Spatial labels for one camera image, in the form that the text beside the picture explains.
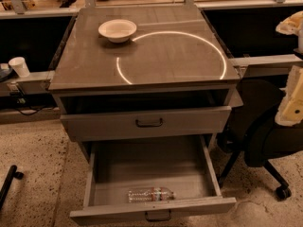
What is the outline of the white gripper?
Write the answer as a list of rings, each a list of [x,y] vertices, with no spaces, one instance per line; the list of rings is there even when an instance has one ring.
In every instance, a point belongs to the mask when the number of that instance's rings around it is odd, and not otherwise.
[[[299,11],[276,26],[276,32],[298,35],[298,51],[303,53],[303,11]],[[275,121],[280,126],[291,127],[303,120],[303,68],[293,66],[284,89],[285,97],[278,107]]]

